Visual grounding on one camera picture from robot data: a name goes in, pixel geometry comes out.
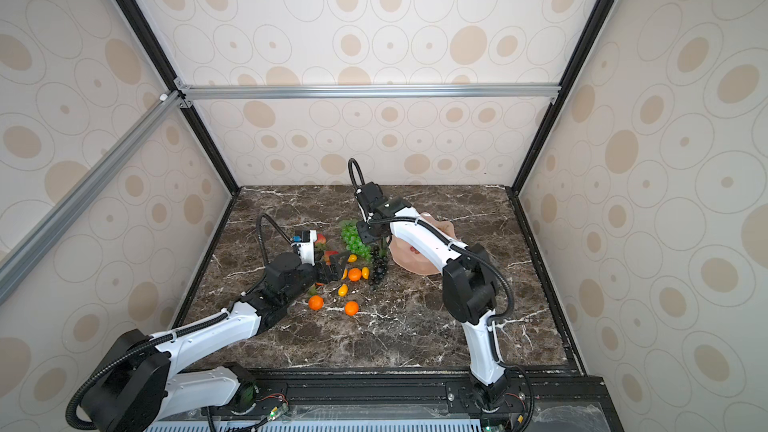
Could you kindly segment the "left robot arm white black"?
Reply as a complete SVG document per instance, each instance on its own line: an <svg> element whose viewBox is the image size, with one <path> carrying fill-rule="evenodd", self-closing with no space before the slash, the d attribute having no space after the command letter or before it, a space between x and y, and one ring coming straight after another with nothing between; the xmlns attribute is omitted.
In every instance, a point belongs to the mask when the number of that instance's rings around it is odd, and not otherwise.
<svg viewBox="0 0 768 432"><path fill-rule="evenodd" d="M221 311L167 331L120 335L67 404L67 424L81 431L144 431L160 419L226 406L250 392L253 380L236 364L187 368L268 331L311 287L341 279L346 257L317 250L316 231L288 241L290 251L267 259L264 277Z"/></svg>

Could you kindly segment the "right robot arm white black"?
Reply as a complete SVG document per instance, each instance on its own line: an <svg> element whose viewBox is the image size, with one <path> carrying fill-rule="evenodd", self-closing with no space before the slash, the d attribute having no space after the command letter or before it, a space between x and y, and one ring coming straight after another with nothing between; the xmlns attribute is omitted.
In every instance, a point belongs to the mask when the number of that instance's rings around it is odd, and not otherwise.
<svg viewBox="0 0 768 432"><path fill-rule="evenodd" d="M387 198L378 184L364 180L355 159L347 168L362 215L356 223L360 241L384 248L397 238L440 272L444 306L465 334L478 405L488 412L497 409L521 373L501 359L496 333L496 325L514 312L509 282L482 245L469 246L442 232L403 198Z"/></svg>

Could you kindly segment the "black grape bunch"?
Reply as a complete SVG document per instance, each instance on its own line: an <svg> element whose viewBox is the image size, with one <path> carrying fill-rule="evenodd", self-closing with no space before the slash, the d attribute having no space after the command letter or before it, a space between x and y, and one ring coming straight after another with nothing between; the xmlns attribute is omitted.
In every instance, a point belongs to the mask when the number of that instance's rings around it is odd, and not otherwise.
<svg viewBox="0 0 768 432"><path fill-rule="evenodd" d="M388 274L389 266L387 248L381 244L372 245L370 264L369 281L372 288L377 288L383 283Z"/></svg>

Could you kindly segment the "green grape bunch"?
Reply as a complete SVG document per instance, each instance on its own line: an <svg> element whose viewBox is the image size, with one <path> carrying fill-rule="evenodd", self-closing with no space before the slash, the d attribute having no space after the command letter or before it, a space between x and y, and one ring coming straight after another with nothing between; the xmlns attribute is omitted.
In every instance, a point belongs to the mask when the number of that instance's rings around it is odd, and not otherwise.
<svg viewBox="0 0 768 432"><path fill-rule="evenodd" d="M370 261L372 259L371 248L362 242L358 233L356 222L346 220L341 222L341 237L346 249L358 259Z"/></svg>

